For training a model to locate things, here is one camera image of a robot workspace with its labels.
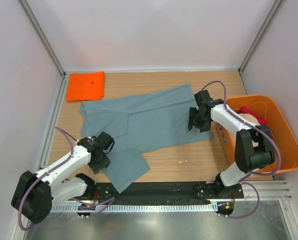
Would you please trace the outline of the blue grey t shirt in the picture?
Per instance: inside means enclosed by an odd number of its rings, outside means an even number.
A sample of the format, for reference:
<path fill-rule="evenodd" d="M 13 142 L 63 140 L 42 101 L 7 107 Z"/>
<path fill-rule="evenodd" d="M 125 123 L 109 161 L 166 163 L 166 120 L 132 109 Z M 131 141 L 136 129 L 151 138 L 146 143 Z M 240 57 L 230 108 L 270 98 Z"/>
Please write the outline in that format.
<path fill-rule="evenodd" d="M 118 193 L 149 171 L 142 153 L 209 140 L 210 131 L 188 129 L 189 109 L 196 107 L 190 85 L 106 100 L 84 101 L 81 135 L 105 132 L 115 144 L 103 171 Z"/>

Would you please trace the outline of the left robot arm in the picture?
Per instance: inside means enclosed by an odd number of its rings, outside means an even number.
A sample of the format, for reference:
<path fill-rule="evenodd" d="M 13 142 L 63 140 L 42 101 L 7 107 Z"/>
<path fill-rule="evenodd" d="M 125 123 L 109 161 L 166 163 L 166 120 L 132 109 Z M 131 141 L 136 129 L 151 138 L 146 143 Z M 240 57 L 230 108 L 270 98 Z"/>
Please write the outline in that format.
<path fill-rule="evenodd" d="M 96 194 L 96 183 L 86 174 L 67 177 L 82 166 L 89 166 L 94 174 L 110 165 L 107 156 L 115 141 L 105 132 L 99 136 L 75 139 L 63 132 L 70 151 L 53 164 L 36 172 L 24 172 L 17 183 L 11 206 L 18 211 L 18 224 L 22 217 L 33 224 L 42 222 L 53 207 L 68 200 L 89 200 Z"/>

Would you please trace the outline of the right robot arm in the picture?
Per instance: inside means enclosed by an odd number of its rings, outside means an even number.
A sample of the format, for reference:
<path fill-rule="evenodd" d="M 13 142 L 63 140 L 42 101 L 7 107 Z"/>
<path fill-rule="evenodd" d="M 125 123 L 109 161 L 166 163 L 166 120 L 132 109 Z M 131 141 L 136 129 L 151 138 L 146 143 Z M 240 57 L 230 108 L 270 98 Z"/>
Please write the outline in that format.
<path fill-rule="evenodd" d="M 197 107 L 189 110 L 188 130 L 209 131 L 216 122 L 235 136 L 234 162 L 216 175 L 212 191 L 228 198 L 240 181 L 275 162 L 271 131 L 266 125 L 255 125 L 235 113 L 223 100 L 212 99 L 207 90 L 194 94 Z"/>

